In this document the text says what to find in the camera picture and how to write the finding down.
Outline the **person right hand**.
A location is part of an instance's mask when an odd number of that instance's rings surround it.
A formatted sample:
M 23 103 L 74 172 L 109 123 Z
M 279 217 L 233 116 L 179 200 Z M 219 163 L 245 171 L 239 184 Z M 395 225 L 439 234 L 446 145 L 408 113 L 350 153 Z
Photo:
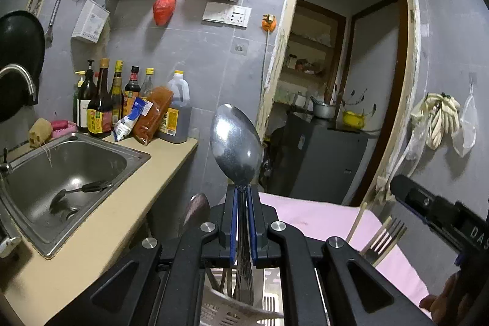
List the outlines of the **person right hand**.
M 458 274 L 451 275 L 439 295 L 427 295 L 419 302 L 422 310 L 427 310 L 431 314 L 432 320 L 439 324 L 447 313 L 447 306 L 455 291 L 458 282 Z

